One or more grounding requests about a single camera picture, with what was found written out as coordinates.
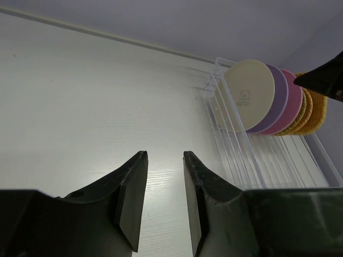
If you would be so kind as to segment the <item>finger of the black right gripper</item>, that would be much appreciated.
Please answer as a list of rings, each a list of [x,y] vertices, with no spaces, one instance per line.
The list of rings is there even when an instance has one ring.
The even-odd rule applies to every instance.
[[[342,102],[342,52],[322,66],[300,75],[294,84]]]

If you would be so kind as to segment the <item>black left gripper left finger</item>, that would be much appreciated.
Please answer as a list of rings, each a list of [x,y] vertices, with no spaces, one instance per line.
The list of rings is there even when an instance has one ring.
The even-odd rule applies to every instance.
[[[131,256],[138,251],[148,172],[139,151],[66,197],[1,190],[1,256]]]

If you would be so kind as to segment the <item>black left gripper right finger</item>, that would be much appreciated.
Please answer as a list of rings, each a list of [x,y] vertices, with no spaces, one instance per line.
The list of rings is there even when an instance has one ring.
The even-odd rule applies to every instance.
[[[342,189],[241,190],[183,154],[194,256],[342,256]]]

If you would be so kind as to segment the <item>orange round woven plate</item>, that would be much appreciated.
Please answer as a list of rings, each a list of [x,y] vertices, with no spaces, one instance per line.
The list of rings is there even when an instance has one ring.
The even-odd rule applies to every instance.
[[[307,107],[305,110],[305,114],[304,114],[303,118],[301,119],[301,121],[289,132],[288,135],[295,135],[295,133],[298,132],[306,124],[306,122],[309,120],[309,118],[312,114],[312,110],[313,110],[312,97],[306,89],[303,89],[303,90],[304,90],[306,98],[307,98]]]

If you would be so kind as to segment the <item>pink round plate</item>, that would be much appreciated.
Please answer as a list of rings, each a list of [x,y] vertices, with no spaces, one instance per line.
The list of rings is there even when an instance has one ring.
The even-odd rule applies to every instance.
[[[263,132],[259,132],[261,135],[274,135],[283,131],[295,120],[301,109],[303,91],[300,86],[294,84],[296,76],[288,70],[280,70],[287,80],[288,101],[280,118],[270,128]]]

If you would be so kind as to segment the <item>orange square woven tray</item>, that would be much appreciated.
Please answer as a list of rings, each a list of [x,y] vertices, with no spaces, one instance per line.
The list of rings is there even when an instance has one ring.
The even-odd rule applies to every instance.
[[[306,89],[313,100],[313,110],[306,124],[295,133],[295,135],[310,135],[323,125],[326,118],[328,97],[315,93],[312,90]]]

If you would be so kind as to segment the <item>purple round plate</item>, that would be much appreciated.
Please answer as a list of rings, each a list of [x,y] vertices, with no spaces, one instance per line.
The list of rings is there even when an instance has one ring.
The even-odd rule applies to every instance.
[[[272,64],[266,64],[266,66],[270,69],[274,79],[274,99],[267,115],[260,123],[247,130],[247,133],[260,133],[272,127],[281,117],[287,105],[289,89],[285,75]]]

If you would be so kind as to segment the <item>cream round plate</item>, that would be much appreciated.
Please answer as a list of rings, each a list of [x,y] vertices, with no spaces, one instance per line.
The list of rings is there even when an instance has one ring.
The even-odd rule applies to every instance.
[[[226,88],[229,89],[242,125],[246,131],[256,127],[268,114],[275,95],[275,83],[266,64],[255,59],[236,63],[224,74],[214,91],[212,106],[219,126],[240,132]]]

